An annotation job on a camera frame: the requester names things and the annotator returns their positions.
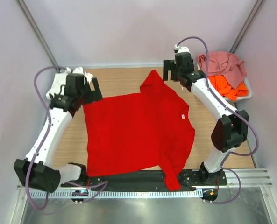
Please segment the red t shirt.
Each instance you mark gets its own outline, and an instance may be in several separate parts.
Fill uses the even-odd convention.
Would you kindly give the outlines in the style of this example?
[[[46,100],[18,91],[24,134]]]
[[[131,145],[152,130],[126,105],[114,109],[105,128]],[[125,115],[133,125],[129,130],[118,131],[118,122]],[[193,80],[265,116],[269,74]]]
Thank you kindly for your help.
[[[178,175],[192,150],[189,105],[152,70],[138,93],[106,97],[83,107],[87,174],[110,176],[159,166],[164,183],[180,190]]]

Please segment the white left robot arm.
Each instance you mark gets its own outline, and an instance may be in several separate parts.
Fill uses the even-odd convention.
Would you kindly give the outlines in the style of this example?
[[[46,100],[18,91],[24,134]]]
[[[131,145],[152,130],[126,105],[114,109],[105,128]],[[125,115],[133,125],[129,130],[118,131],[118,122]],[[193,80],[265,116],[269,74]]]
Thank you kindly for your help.
[[[84,165],[71,163],[59,169],[50,166],[61,136],[75,113],[85,104],[102,100],[98,80],[79,69],[57,73],[46,98],[50,100],[47,120],[25,158],[15,161],[14,170],[23,186],[48,193],[69,181],[82,187],[88,181]]]

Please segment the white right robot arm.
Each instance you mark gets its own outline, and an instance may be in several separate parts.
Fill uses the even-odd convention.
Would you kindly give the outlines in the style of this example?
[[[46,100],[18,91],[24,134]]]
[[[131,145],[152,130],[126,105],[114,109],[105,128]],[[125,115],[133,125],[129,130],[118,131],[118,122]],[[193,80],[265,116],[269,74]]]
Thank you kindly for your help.
[[[199,179],[213,185],[221,176],[224,162],[247,139],[249,119],[246,111],[238,111],[212,87],[201,70],[195,70],[189,51],[176,50],[173,60],[164,60],[163,79],[180,82],[196,96],[214,116],[216,125],[211,134],[213,148],[201,163]]]

